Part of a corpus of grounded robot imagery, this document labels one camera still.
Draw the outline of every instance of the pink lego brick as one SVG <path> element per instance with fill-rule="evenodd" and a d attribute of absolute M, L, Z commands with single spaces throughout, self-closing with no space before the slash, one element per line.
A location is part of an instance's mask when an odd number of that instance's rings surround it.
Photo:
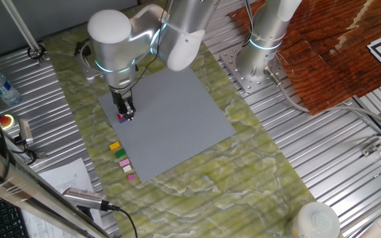
<path fill-rule="evenodd" d="M 129 165 L 130 161 L 129 159 L 123 159 L 122 161 L 119 162 L 119 164 L 120 164 L 120 167 L 123 168 L 124 166 Z"/>

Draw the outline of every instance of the metal mounting plate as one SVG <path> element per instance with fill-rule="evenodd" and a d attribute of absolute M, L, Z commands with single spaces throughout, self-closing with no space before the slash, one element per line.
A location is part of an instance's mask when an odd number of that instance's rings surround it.
<path fill-rule="evenodd" d="M 220 59 L 224 62 L 224 65 L 228 71 L 235 76 L 236 81 L 241 85 L 242 89 L 246 93 L 254 93 L 259 89 L 264 88 L 272 83 L 270 77 L 264 76 L 260 78 L 250 78 L 246 79 L 236 66 L 236 55 L 240 52 L 241 46 L 233 46 L 220 53 Z M 277 56 L 271 61 L 271 70 L 276 73 L 277 77 L 280 79 L 285 79 L 287 77 L 286 72 L 282 68 L 282 64 Z"/>

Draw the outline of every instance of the metal table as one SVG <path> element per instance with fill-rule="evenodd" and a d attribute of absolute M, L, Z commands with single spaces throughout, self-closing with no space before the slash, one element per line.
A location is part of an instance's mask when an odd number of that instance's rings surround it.
<path fill-rule="evenodd" d="M 239 44 L 246 34 L 227 16 L 241 7 L 244 7 L 242 0 L 222 0 L 206 30 L 204 43 L 220 65 L 223 63 L 219 53 Z M 34 136 L 30 148 L 47 154 L 46 159 L 33 164 L 33 170 L 47 171 L 82 158 L 94 191 L 103 193 L 50 57 L 45 57 L 46 63 L 39 64 L 30 59 L 24 49 L 0 58 L 0 71 L 7 75 L 23 99 L 14 107 L 5 106 L 0 99 L 0 114 L 29 119 Z M 377 139 L 377 131 L 368 123 L 346 110 L 311 116 L 294 109 L 273 84 L 247 95 L 232 76 L 230 80 L 311 193 L 335 210 L 342 227 L 381 201 L 381 156 L 373 153 L 365 157 L 362 153 L 362 149 Z M 283 84 L 292 99 L 300 101 L 290 81 L 284 80 Z M 381 88 L 360 101 L 371 111 L 381 112 Z M 12 136 L 18 132 L 18 127 L 9 131 Z M 101 212 L 101 215 L 103 228 L 111 235 L 119 234 L 113 215 L 110 212 Z M 352 227 L 344 236 L 366 225 L 367 220 Z"/>

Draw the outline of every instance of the plastic bottle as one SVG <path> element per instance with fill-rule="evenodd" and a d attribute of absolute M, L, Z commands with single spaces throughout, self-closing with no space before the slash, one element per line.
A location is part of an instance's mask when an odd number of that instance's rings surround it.
<path fill-rule="evenodd" d="M 21 102 L 20 93 L 11 86 L 10 81 L 2 73 L 0 73 L 0 97 L 9 106 Z"/>
<path fill-rule="evenodd" d="M 305 204 L 286 226 L 288 238 L 337 238 L 341 224 L 335 211 L 321 202 Z"/>

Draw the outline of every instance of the brown wooden surface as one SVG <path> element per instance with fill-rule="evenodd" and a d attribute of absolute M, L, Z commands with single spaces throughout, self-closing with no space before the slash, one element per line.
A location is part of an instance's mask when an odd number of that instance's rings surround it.
<path fill-rule="evenodd" d="M 251 5 L 253 13 L 264 0 Z M 230 13 L 246 29 L 245 8 Z M 279 49 L 312 114 L 381 86 L 381 63 L 367 46 L 381 38 L 381 0 L 303 0 Z"/>

